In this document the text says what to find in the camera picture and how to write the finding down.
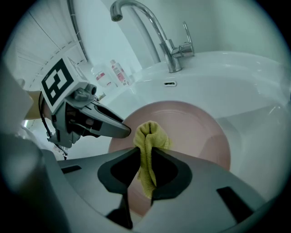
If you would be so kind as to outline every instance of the white bottle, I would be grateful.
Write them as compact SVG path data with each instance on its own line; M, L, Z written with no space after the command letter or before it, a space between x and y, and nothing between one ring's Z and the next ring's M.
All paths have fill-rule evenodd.
M130 85L131 84L130 79L125 74L121 65L119 63L116 63L115 60L111 60L110 62L112 64L111 68L114 71L114 73L116 74L116 76L117 76L118 80L120 81L120 83L122 84L122 86Z
M105 88L105 92L110 92L117 88L117 85L113 81L108 68L104 64L98 64L91 69L91 73L94 75L98 84Z

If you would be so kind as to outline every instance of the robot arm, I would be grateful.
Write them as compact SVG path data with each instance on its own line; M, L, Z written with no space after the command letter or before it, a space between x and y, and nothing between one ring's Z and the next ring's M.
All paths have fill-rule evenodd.
M123 119L95 99L96 86L88 82L73 60L62 56L52 63L41 82L55 128L48 141L71 148L81 136L124 138L130 134Z

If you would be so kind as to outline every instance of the black cable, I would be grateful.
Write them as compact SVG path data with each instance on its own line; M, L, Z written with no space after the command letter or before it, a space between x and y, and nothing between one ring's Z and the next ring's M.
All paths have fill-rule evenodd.
M48 126L47 126L47 124L45 122L45 118L44 118L44 116L42 114L42 107L43 107L43 104L44 104L45 99L43 98L42 102L40 103L40 98L41 98L41 92L40 92L40 97L38 98L38 109L40 111L40 117L41 117L42 123L45 126L45 129L47 131L47 134L48 134L49 138L51 138L52 137L52 134L51 134L50 129L48 128ZM64 159L66 160L67 159L67 156L68 156L68 153L65 152L59 145L55 144L55 146L58 147L65 154Z

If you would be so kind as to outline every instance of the faucet handle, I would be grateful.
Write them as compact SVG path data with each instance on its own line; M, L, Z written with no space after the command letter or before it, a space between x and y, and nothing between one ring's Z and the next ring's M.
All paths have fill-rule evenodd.
M186 24L186 22L183 22L183 26L186 30L186 34L187 34L187 38L188 38L188 42L185 42L184 44L179 46L179 50L180 53L183 57L185 56L194 56L194 46L192 43L192 38L188 29L188 26Z
M188 30L188 26L187 26L185 21L183 22L183 26L186 30L188 42L185 42L184 44L180 45L178 48L174 48L171 51L171 55L174 58L194 56L194 47L193 47L191 35L190 35L190 32Z

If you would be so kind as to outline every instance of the bathroom sink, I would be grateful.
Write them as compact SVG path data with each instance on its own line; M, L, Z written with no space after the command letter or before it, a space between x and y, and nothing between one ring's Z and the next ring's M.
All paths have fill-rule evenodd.
M265 200L282 189L291 165L291 73L270 59L235 52L198 53L170 74L158 63L101 103L126 118L157 101L183 101L209 113L231 149L230 171ZM110 138L83 137L70 158L107 153Z

